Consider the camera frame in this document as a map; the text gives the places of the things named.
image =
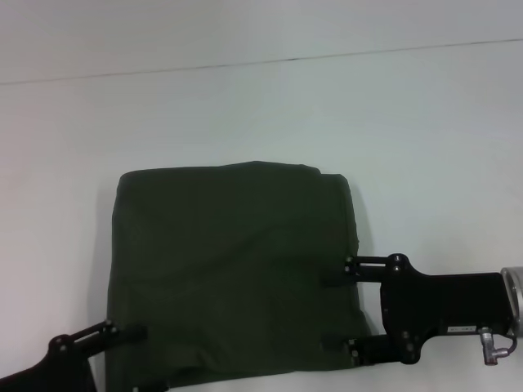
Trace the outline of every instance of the metal connector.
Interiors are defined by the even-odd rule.
[[[496,349],[494,347],[494,336],[492,330],[487,327],[481,328],[479,331],[481,344],[483,345],[483,359],[485,365],[494,366],[498,364],[498,358],[505,358],[516,348],[514,343],[510,349]]]

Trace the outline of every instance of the folded cloth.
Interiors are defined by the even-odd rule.
[[[321,341],[369,334],[357,289],[320,276],[357,248],[339,175],[260,162],[125,174],[107,313],[149,336],[106,353],[108,392],[353,367]]]

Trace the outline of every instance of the sticker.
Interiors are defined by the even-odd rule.
[[[447,328],[447,333],[464,333],[464,332],[475,332],[476,326],[471,325],[467,327],[449,327]]]

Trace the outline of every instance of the dark green cloth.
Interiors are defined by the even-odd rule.
[[[108,318],[149,337],[106,354],[108,392],[351,368],[321,339],[368,334],[357,290],[320,276],[357,247],[342,176],[277,163],[124,175]]]

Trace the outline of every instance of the silver cylinder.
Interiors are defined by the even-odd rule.
[[[509,267],[501,270],[505,280],[508,298],[514,314],[512,330],[518,337],[523,337],[523,267]]]

